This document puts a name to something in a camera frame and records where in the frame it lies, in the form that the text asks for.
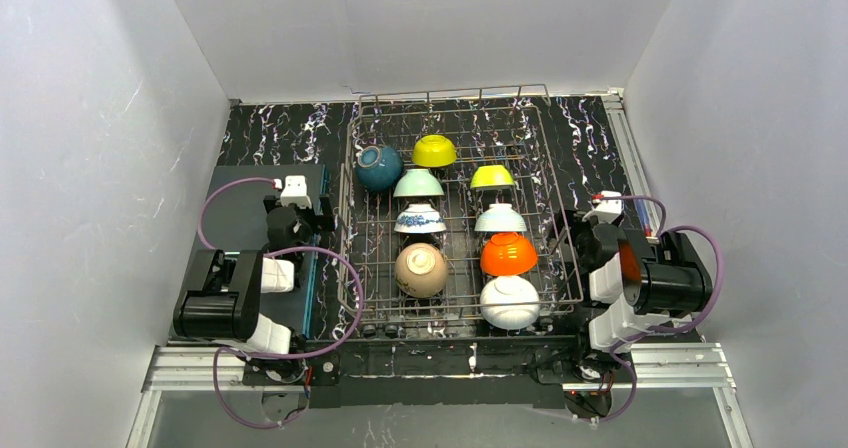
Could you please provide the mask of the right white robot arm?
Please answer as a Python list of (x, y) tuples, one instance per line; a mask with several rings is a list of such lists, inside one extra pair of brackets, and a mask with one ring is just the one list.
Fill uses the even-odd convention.
[(594, 351), (629, 348), (628, 338), (706, 308), (713, 281), (685, 233), (655, 241), (625, 228), (617, 215), (568, 211), (570, 246), (591, 306), (587, 336)]

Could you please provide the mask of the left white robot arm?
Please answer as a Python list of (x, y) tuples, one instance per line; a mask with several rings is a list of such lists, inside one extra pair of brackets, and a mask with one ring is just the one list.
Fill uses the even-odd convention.
[(177, 299), (172, 328), (179, 337), (233, 350), (293, 359), (291, 327), (262, 312), (262, 298), (308, 289), (301, 280), (315, 256), (328, 255), (316, 236), (335, 229), (329, 197), (268, 195), (263, 199), (267, 242), (220, 249), (197, 225), (200, 248), (192, 255)]

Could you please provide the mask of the white ribbed bowl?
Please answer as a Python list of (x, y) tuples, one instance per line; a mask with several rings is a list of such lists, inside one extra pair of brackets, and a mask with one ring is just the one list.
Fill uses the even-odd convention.
[(499, 276), (488, 281), (480, 295), (483, 318), (496, 328), (520, 330), (540, 316), (540, 296), (535, 286), (520, 276)]

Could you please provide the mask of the blue floral bowl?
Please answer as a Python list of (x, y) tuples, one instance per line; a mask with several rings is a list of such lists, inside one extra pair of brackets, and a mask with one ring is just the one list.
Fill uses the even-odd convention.
[(447, 230), (442, 215), (430, 203), (411, 203), (400, 212), (394, 231), (403, 234), (432, 234)]

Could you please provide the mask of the pale green shallow bowl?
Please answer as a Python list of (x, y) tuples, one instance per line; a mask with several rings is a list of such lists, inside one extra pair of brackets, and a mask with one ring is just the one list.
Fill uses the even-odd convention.
[(509, 203), (492, 203), (476, 220), (474, 231), (479, 233), (502, 233), (527, 231), (527, 224), (520, 213)]

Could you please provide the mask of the tan interior dark bowl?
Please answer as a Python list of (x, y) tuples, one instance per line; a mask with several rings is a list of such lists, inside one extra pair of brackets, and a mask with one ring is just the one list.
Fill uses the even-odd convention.
[(369, 192), (389, 190), (399, 180), (402, 172), (403, 161), (400, 154), (390, 146), (367, 146), (356, 158), (356, 176)]

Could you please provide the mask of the white square bowl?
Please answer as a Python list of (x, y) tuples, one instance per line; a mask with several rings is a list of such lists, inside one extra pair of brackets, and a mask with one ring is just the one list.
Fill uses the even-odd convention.
[(503, 189), (515, 186), (509, 169), (502, 164), (484, 165), (475, 170), (470, 187), (475, 190)]

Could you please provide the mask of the orange striped bowl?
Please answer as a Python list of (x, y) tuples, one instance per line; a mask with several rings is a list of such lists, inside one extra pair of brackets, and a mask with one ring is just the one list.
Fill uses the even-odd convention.
[(491, 276), (516, 276), (529, 272), (538, 262), (535, 247), (517, 232), (495, 233), (483, 246), (481, 269)]

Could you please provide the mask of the cream white round bowl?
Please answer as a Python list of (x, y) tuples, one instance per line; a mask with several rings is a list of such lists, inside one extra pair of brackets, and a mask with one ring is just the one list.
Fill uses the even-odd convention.
[(395, 279), (399, 289), (414, 298), (430, 298), (447, 285), (448, 264), (433, 245), (414, 243), (405, 247), (395, 262)]

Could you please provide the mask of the grey wire dish rack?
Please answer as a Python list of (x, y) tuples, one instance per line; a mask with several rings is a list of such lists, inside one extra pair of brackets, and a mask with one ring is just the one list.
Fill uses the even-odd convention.
[[(544, 124), (544, 111), (551, 104), (543, 84), (365, 94), (359, 98), (347, 128), (338, 225), (340, 248), (357, 268), (364, 291), (357, 294), (349, 279), (340, 277), (335, 335), (350, 325), (355, 314), (362, 317), (359, 332), (365, 338), (494, 334), (495, 328), (480, 311), (480, 295), (488, 282), (480, 255), (489, 236), (474, 231), (477, 217), (492, 203), (509, 203), (522, 215), (527, 224), (524, 235), (539, 257), (527, 275), (539, 293), (541, 306), (529, 331), (551, 335), (565, 330), (583, 293)], [(392, 191), (370, 193), (357, 179), (354, 164), (367, 146), (386, 145), (411, 166), (415, 143), (431, 134), (446, 136), (457, 150), (453, 164), (434, 170), (444, 195), (429, 201), (442, 215), (447, 230), (424, 238), (443, 254), (449, 274), (441, 293), (416, 299), (403, 293), (395, 279), (396, 258), (421, 239), (417, 234), (394, 231), (395, 220), (409, 200), (396, 198)], [(509, 169), (515, 186), (472, 189), (475, 170), (495, 164)]]

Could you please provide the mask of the green celadon bowl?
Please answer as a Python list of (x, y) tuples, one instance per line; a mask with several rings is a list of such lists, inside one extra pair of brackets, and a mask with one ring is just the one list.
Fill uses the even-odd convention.
[(393, 195), (396, 198), (440, 197), (444, 189), (440, 180), (426, 168), (408, 169), (398, 180)]

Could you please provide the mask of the yellow rimmed bowl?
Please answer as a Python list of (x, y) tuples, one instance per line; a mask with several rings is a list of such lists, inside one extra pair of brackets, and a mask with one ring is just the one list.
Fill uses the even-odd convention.
[(454, 143), (441, 134), (421, 137), (412, 151), (412, 162), (425, 168), (445, 167), (453, 164), (456, 159), (457, 150)]

